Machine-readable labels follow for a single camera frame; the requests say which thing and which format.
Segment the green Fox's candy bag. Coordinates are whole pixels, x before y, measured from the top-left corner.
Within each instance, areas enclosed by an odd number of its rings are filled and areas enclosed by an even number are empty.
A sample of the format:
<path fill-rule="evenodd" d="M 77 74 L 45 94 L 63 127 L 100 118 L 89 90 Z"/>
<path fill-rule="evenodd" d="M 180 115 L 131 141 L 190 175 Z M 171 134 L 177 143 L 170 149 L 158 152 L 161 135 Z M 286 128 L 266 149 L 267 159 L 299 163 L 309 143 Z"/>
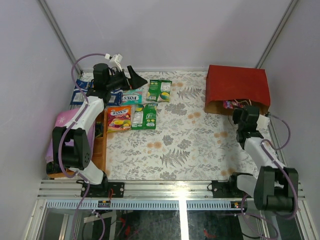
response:
<path fill-rule="evenodd" d="M 143 100 L 143 89 L 131 89 L 122 93 L 122 106 L 141 104 Z"/>

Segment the blue chips bag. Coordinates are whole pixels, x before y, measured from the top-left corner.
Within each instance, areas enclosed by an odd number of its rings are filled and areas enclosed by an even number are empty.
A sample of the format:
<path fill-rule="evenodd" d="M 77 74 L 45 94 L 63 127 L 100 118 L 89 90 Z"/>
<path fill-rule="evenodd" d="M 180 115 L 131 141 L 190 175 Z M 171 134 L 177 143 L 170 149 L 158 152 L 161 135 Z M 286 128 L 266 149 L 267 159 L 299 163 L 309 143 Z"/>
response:
<path fill-rule="evenodd" d="M 80 79 L 76 80 L 76 84 L 81 88 L 81 90 L 85 93 L 85 95 L 89 97 L 98 97 L 103 100 L 104 106 L 121 106 L 122 105 L 122 97 L 123 90 L 93 90 L 93 80 L 91 81 L 83 81 Z M 73 94 L 71 97 L 70 105 L 82 105 L 85 101 L 85 97 L 81 93 L 81 91 L 75 86 L 73 90 Z"/>

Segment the purple Fox's berries bag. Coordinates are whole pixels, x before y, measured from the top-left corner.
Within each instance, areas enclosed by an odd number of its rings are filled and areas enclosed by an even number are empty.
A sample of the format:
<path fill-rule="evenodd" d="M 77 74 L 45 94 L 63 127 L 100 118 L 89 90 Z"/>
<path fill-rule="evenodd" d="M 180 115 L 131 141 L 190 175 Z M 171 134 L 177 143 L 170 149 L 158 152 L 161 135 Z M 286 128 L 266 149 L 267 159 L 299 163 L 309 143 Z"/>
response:
<path fill-rule="evenodd" d="M 243 101 L 224 100 L 222 103 L 225 109 L 244 108 L 245 105 L 248 105 L 248 102 L 246 100 L 243 100 Z"/>

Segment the green snack bag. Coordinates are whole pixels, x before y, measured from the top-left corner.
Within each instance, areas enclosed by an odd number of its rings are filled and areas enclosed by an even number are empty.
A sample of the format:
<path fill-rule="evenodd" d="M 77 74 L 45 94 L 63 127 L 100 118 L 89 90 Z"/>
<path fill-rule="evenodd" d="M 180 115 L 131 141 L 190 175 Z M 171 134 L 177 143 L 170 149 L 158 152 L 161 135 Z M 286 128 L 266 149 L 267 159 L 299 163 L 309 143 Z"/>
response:
<path fill-rule="evenodd" d="M 157 103 L 137 104 L 131 124 L 132 130 L 155 130 Z"/>
<path fill-rule="evenodd" d="M 151 79 L 147 92 L 147 101 L 170 102 L 171 99 L 171 80 Z"/>

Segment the red paper bag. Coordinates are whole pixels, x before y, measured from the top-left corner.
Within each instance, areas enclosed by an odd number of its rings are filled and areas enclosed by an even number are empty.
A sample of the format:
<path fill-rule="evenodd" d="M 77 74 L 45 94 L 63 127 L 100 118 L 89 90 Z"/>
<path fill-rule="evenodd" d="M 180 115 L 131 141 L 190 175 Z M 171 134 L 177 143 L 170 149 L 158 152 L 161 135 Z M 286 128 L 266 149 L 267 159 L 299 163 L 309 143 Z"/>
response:
<path fill-rule="evenodd" d="M 204 112 L 231 116 L 224 101 L 247 101 L 266 114 L 271 105 L 270 91 L 264 69 L 210 65 L 206 76 Z"/>

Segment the orange candy bag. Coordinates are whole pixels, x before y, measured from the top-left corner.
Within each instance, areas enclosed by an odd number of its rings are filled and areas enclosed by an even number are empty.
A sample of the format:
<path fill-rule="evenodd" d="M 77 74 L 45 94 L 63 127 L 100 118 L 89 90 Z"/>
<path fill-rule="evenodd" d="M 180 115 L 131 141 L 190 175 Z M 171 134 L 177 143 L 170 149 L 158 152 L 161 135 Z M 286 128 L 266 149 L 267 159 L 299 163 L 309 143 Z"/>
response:
<path fill-rule="evenodd" d="M 107 132 L 124 132 L 132 127 L 131 106 L 112 106 L 107 109 Z"/>

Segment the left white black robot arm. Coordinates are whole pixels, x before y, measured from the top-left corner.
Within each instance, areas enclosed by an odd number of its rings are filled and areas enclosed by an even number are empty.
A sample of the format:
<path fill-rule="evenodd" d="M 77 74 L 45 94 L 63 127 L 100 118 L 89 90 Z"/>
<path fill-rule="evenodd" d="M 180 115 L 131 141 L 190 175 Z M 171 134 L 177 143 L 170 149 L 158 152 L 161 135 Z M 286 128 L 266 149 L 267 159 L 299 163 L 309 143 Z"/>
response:
<path fill-rule="evenodd" d="M 107 106 L 111 92 L 135 90 L 147 83 L 132 66 L 127 66 L 128 76 L 123 70 L 113 70 L 106 63 L 93 67 L 91 87 L 84 92 L 84 101 L 74 117 L 63 126 L 52 131 L 53 162 L 68 178 L 79 176 L 85 190 L 92 190 L 98 197 L 105 197 L 110 190 L 107 174 L 92 161 L 92 149 L 88 132 L 97 116 Z"/>

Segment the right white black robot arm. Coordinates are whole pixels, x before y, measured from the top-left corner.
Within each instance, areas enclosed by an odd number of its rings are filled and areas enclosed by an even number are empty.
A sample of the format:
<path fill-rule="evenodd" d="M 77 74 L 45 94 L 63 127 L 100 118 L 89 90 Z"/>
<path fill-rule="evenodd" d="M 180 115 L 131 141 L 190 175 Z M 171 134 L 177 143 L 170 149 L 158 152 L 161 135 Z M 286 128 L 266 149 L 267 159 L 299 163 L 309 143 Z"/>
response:
<path fill-rule="evenodd" d="M 232 121 L 237 125 L 236 140 L 259 169 L 258 177 L 234 172 L 229 177 L 228 192 L 233 197 L 247 194 L 258 210 L 270 211 L 288 220 L 298 211 L 299 174 L 273 157 L 265 144 L 270 140 L 258 131 L 260 110 L 253 105 L 235 108 Z"/>

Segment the dark patterned cloth in tray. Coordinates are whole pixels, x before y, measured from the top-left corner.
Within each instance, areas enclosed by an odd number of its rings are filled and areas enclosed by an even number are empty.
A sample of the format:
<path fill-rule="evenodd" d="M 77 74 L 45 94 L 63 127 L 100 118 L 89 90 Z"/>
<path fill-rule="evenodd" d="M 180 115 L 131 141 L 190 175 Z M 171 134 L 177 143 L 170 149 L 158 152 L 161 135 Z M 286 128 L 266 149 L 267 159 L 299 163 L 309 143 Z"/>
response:
<path fill-rule="evenodd" d="M 100 121 L 95 122 L 95 138 L 102 138 L 104 135 L 104 123 Z"/>

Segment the floral table mat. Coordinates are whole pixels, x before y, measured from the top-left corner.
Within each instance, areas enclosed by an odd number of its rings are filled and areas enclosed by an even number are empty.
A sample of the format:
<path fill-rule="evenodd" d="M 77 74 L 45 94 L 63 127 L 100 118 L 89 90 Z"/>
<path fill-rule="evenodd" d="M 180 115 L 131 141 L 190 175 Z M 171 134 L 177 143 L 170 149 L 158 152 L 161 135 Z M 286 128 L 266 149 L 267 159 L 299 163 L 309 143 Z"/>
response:
<path fill-rule="evenodd" d="M 102 169 L 110 180 L 226 180 L 234 172 L 259 174 L 236 140 L 231 117 L 204 111 L 205 72 L 140 75 L 170 80 L 170 101 L 158 104 L 154 130 L 107 134 Z"/>

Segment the wooden organizer tray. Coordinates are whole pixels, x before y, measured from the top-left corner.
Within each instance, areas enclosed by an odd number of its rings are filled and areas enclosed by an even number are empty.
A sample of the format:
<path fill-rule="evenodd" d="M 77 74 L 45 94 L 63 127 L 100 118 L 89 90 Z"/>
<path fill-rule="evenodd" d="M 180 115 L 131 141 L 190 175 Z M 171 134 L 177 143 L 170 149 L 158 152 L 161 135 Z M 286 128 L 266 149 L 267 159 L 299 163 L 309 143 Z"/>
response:
<path fill-rule="evenodd" d="M 94 131 L 94 144 L 92 153 L 92 162 L 97 166 L 98 169 L 106 171 L 106 157 L 107 157 L 107 111 L 102 111 L 95 119 L 96 122 L 104 123 L 103 137 L 95 138 Z M 46 163 L 46 174 L 50 178 L 62 178 L 65 175 L 60 170 L 59 166 L 55 166 L 54 162 Z"/>

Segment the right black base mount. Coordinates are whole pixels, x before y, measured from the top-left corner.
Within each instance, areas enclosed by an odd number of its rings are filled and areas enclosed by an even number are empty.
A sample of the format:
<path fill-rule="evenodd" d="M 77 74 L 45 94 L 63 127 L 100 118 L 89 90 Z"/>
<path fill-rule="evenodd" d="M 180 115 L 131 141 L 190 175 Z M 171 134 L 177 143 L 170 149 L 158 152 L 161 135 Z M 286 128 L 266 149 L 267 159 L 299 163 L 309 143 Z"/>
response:
<path fill-rule="evenodd" d="M 206 188 L 212 193 L 213 198 L 219 199 L 242 199 L 246 194 L 244 191 L 238 189 L 237 181 L 232 179 L 228 181 L 212 180 Z"/>

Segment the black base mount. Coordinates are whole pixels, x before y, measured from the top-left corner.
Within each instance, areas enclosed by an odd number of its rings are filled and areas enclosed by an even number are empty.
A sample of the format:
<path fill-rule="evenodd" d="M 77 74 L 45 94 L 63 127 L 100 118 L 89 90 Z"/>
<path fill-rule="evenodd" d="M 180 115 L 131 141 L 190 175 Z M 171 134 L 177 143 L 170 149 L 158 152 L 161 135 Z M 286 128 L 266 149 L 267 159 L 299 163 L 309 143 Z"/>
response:
<path fill-rule="evenodd" d="M 206 188 L 212 193 L 213 198 L 219 199 L 242 199 L 246 194 L 244 191 L 238 189 L 237 181 L 232 179 L 228 181 L 212 180 Z"/>
<path fill-rule="evenodd" d="M 124 182 L 108 182 L 99 185 L 90 184 L 86 198 L 123 198 L 124 193 Z"/>

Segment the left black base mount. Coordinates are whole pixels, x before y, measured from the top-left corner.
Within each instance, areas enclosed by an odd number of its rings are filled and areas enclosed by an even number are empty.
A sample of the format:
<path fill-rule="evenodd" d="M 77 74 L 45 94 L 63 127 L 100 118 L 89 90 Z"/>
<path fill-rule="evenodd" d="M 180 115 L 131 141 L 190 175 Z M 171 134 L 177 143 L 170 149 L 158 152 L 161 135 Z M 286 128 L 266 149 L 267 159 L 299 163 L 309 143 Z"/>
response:
<path fill-rule="evenodd" d="M 123 198 L 124 193 L 124 182 L 108 182 L 99 185 L 90 184 L 86 198 Z"/>

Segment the aluminium front rail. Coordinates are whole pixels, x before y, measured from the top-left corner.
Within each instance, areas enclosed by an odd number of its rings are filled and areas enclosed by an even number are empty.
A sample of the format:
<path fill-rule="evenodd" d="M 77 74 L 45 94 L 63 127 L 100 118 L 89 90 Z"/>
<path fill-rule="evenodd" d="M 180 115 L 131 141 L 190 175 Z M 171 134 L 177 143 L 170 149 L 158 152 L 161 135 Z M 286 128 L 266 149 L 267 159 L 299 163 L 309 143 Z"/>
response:
<path fill-rule="evenodd" d="M 213 198 L 209 180 L 123 180 L 122 200 L 209 200 Z M 71 179 L 42 180 L 37 199 L 79 200 L 82 186 Z"/>

